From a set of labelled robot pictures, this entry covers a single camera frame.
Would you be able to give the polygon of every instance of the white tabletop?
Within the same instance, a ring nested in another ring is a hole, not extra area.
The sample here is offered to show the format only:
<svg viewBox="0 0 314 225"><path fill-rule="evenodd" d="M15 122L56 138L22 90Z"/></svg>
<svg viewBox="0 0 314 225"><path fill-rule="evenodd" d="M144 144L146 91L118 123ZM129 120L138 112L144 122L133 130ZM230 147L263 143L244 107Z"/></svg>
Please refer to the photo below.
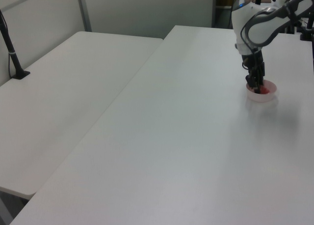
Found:
<svg viewBox="0 0 314 225"><path fill-rule="evenodd" d="M12 225L312 225L311 43L263 48L259 104L235 40L175 27Z"/></svg>
<svg viewBox="0 0 314 225"><path fill-rule="evenodd" d="M162 42L79 32L0 87L0 190L31 198Z"/></svg>

